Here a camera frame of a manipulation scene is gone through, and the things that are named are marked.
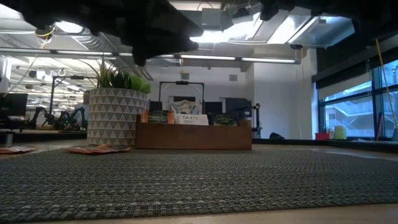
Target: gray carpet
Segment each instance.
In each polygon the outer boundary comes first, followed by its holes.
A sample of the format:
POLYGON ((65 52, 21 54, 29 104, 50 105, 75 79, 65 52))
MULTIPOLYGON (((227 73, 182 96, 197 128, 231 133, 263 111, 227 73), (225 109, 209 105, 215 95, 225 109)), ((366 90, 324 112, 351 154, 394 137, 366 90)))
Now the gray carpet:
POLYGON ((63 151, 0 160, 0 223, 398 202, 398 162, 312 151, 63 151))

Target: fluorescent light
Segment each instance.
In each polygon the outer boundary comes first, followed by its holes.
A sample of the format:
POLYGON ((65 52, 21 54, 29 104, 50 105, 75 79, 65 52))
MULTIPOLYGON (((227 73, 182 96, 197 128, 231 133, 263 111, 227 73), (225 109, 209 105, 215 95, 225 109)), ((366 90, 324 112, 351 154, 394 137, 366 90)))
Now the fluorescent light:
POLYGON ((11 53, 34 53, 34 54, 50 54, 50 50, 44 49, 14 49, 8 47, 0 47, 0 52, 11 52, 11 53))
POLYGON ((206 56, 206 55, 180 55, 180 57, 187 58, 187 59, 235 60, 235 57, 206 56))
POLYGON ((59 54, 67 55, 90 55, 90 56, 112 56, 111 52, 90 52, 90 51, 78 51, 78 50, 58 50, 59 54))
POLYGON ((292 35, 294 35, 295 23, 294 20, 289 16, 283 23, 276 29, 274 34, 268 40, 267 44, 284 44, 292 35))
POLYGON ((310 22, 308 22, 302 29, 300 29, 290 40, 288 41, 289 43, 292 43, 295 41, 298 37, 300 37, 310 26, 318 20, 318 17, 315 16, 314 18, 311 19, 310 22))
POLYGON ((55 81, 57 81, 57 82, 62 82, 62 83, 65 84, 65 85, 69 85, 69 84, 70 84, 70 83, 68 83, 68 82, 65 81, 65 80, 61 80, 60 78, 55 79, 55 81))
POLYGON ((205 30, 202 36, 190 37, 190 39, 198 43, 221 43, 227 42, 229 38, 226 35, 223 35, 222 31, 205 30))
POLYGON ((54 98, 52 101, 54 101, 54 102, 66 102, 67 100, 54 98))
POLYGON ((71 90, 76 90, 76 91, 79 91, 79 90, 80 90, 79 87, 77 87, 77 86, 72 86, 72 85, 67 86, 67 88, 69 88, 69 89, 71 89, 71 90))
POLYGON ((158 58, 174 58, 174 55, 160 55, 160 56, 156 56, 158 58))
POLYGON ((56 22, 55 25, 64 32, 71 34, 78 34, 83 30, 82 26, 66 21, 56 22))
POLYGON ((242 58, 243 62, 295 63, 296 60, 276 58, 242 58))
POLYGON ((221 2, 214 1, 169 1, 174 8, 185 11, 202 11, 203 8, 221 9, 221 2))
MULTIPOLYGON (((32 96, 51 96, 51 93, 32 93, 26 91, 11 91, 9 93, 27 93, 32 96)), ((78 93, 54 93, 54 96, 83 96, 83 94, 78 93)))
POLYGON ((132 57, 132 53, 119 53, 119 56, 122 56, 122 57, 132 57))

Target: floor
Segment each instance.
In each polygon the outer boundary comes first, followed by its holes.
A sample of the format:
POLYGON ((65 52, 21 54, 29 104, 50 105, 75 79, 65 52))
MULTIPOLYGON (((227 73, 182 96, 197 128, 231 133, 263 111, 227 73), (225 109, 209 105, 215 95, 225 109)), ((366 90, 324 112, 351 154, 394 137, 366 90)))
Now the floor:
MULTIPOLYGON (((25 146, 37 146, 38 150, 34 153, 59 149, 61 147, 84 145, 85 141, 54 141, 41 142, 36 144, 23 144, 25 146)), ((266 146, 255 145, 256 149, 267 150, 269 148, 278 147, 296 149, 296 150, 312 150, 326 153, 346 154, 349 156, 366 157, 373 159, 385 159, 398 161, 397 154, 388 154, 381 152, 367 152, 352 149, 337 149, 332 147, 320 146, 266 146)), ((6 159, 10 155, 0 155, 0 159, 6 159)), ((65 222, 44 222, 46 224, 217 224, 217 223, 397 223, 398 220, 398 204, 389 205, 361 205, 351 207, 330 207, 330 208, 308 208, 295 210, 278 210, 271 212, 254 212, 254 213, 234 213, 229 215, 204 215, 204 216, 177 216, 177 217, 159 217, 159 218, 138 218, 126 220, 84 220, 84 221, 65 221, 65 222)))

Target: window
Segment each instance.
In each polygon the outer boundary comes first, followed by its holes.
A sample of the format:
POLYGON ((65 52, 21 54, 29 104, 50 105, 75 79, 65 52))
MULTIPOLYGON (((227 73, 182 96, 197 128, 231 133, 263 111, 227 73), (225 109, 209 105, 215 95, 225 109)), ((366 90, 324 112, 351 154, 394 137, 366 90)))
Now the window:
POLYGON ((390 96, 393 110, 391 110, 388 94, 383 94, 384 135, 389 138, 392 137, 396 128, 393 112, 398 122, 398 91, 390 92, 390 96))
POLYGON ((326 129, 344 126, 349 137, 374 137, 371 97, 326 105, 325 119, 326 129))
MULTIPOLYGON (((378 69, 381 70, 380 74, 381 74, 381 78, 382 78, 382 86, 386 87, 386 82, 384 81, 384 75, 382 74, 383 71, 381 68, 378 68, 378 69)), ((398 74, 397 74, 398 73, 398 60, 386 64, 384 66, 384 69, 386 71, 387 84, 389 86, 398 84, 398 74)))
POLYGON ((335 99, 339 99, 339 98, 346 97, 346 96, 352 96, 357 93, 363 93, 363 92, 371 91, 371 90, 372 90, 372 82, 368 81, 366 83, 360 84, 358 86, 354 86, 347 90, 341 91, 341 92, 333 94, 331 96, 328 96, 325 98, 325 101, 335 100, 335 99))
POLYGON ((319 89, 319 130, 344 126, 351 139, 372 140, 376 135, 379 140, 390 139, 398 124, 398 60, 385 64, 384 69, 386 80, 382 68, 377 67, 319 89))

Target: white geometric planter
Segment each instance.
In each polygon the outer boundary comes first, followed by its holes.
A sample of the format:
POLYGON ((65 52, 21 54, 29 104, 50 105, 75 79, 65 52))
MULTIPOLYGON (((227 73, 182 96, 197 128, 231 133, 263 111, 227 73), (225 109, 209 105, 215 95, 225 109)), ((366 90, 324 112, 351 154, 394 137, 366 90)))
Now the white geometric planter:
POLYGON ((140 91, 119 88, 90 90, 88 144, 133 146, 136 115, 147 106, 147 95, 140 91))

